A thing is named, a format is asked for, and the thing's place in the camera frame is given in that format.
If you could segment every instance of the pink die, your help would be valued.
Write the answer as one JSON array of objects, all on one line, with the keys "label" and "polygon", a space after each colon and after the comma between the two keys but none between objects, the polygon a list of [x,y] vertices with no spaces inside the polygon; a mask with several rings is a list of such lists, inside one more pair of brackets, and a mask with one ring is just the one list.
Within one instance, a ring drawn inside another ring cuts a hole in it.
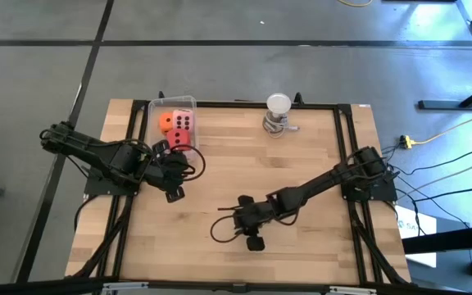
[{"label": "pink die", "polygon": [[172,112],[172,125],[176,129],[185,129],[192,133],[194,128],[194,113],[190,110],[179,109]]}]

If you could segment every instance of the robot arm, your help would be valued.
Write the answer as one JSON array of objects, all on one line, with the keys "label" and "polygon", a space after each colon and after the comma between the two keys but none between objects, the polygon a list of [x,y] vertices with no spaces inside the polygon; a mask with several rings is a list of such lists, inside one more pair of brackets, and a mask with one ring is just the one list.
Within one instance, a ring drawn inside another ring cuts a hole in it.
[{"label": "robot arm", "polygon": [[[354,164],[347,162],[353,159]],[[297,215],[310,198],[338,184],[354,185],[356,190],[368,192],[377,181],[396,177],[387,171],[383,159],[373,147],[364,147],[353,153],[345,162],[309,180],[298,187],[282,188],[269,193],[264,202],[254,202],[249,196],[240,196],[233,213],[237,234],[247,235],[247,247],[251,251],[265,248],[263,238],[257,237],[258,229],[265,223]]]},{"label": "robot arm", "polygon": [[185,155],[162,140],[152,148],[135,139],[105,143],[74,131],[67,122],[52,125],[39,135],[43,149],[74,156],[92,166],[92,176],[122,188],[137,188],[145,181],[166,192],[168,202],[184,197],[181,184],[191,166]]}]

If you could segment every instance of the metal bracket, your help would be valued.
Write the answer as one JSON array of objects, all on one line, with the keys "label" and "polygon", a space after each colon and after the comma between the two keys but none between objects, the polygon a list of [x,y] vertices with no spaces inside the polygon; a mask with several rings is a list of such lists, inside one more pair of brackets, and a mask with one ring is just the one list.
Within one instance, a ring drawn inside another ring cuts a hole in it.
[{"label": "metal bracket", "polygon": [[247,293],[247,292],[249,292],[247,284],[245,284],[245,283],[234,283],[233,284],[232,293],[242,294],[242,293]]},{"label": "metal bracket", "polygon": [[397,200],[397,193],[394,188],[393,180],[377,181],[369,192],[363,192],[354,187],[354,185],[344,184],[342,186],[343,199],[348,201],[390,201]]},{"label": "metal bracket", "polygon": [[132,108],[131,108],[131,111],[134,112],[134,117],[136,116],[135,112],[141,111],[144,107],[145,107],[144,100],[134,100],[132,102]]},{"label": "metal bracket", "polygon": [[123,283],[106,283],[103,284],[103,291],[125,291],[148,288],[148,282],[123,282]]},{"label": "metal bracket", "polygon": [[100,175],[101,172],[94,168],[90,168],[90,175],[87,178],[87,183],[85,185],[84,193],[89,195],[117,195],[117,196],[126,196],[133,195],[139,191],[139,185],[129,188],[121,187],[108,179],[103,177],[97,177],[95,175]]},{"label": "metal bracket", "polygon": [[336,105],[338,109],[346,116],[352,116],[351,105],[348,103],[339,103]]},{"label": "metal bracket", "polygon": [[331,286],[328,294],[376,295],[375,289]]},{"label": "metal bracket", "polygon": [[301,94],[301,93],[296,93],[296,95],[294,95],[294,101],[293,101],[293,103],[296,103],[296,104],[298,104],[298,105],[300,105],[300,106],[303,105],[303,104],[305,104],[305,103],[303,102],[303,98],[302,98],[302,94]]}]

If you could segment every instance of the dice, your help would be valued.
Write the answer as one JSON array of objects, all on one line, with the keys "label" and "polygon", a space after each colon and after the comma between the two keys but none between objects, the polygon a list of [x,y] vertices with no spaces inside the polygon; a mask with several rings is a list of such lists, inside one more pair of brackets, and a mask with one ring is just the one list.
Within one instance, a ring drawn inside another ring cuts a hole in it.
[{"label": "dice", "polygon": [[173,128],[173,113],[165,112],[160,116],[160,130],[163,134],[171,131]]},{"label": "dice", "polygon": [[[190,133],[185,129],[172,129],[167,132],[167,141],[169,142],[170,148],[173,148],[179,144],[190,145]],[[190,147],[177,147],[177,150],[188,151]]]},{"label": "dice", "polygon": [[175,110],[172,112],[172,123],[175,129],[185,129],[193,132],[194,118],[193,111],[190,110]]}]

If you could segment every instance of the yellow cable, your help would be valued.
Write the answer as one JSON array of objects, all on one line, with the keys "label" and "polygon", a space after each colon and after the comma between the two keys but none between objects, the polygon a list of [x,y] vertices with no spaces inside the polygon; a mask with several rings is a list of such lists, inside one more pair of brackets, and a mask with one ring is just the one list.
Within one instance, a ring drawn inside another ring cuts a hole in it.
[{"label": "yellow cable", "polygon": [[345,4],[345,5],[349,6],[349,7],[366,7],[367,5],[369,5],[373,2],[373,0],[369,0],[367,3],[355,4],[355,3],[345,2],[343,0],[338,0],[338,1],[341,2],[342,4]]},{"label": "yellow cable", "polygon": [[458,127],[460,127],[460,126],[462,126],[462,125],[464,125],[464,124],[467,124],[467,123],[469,123],[469,122],[471,122],[471,121],[472,121],[472,119],[467,120],[467,121],[465,121],[465,122],[462,122],[462,123],[460,123],[460,124],[458,124],[458,125],[455,125],[455,126],[449,128],[449,129],[443,131],[443,132],[440,133],[440,134],[434,135],[432,138],[429,138],[429,139],[427,139],[427,140],[425,140],[425,141],[423,141],[423,142],[416,142],[416,141],[414,141],[414,140],[411,140],[411,144],[412,144],[412,145],[414,145],[414,144],[426,144],[426,143],[432,142],[433,140],[435,140],[436,138],[439,138],[440,136],[446,134],[447,132],[449,132],[449,131],[451,131],[451,130],[453,130],[453,129],[455,129],[455,128],[458,128]]}]

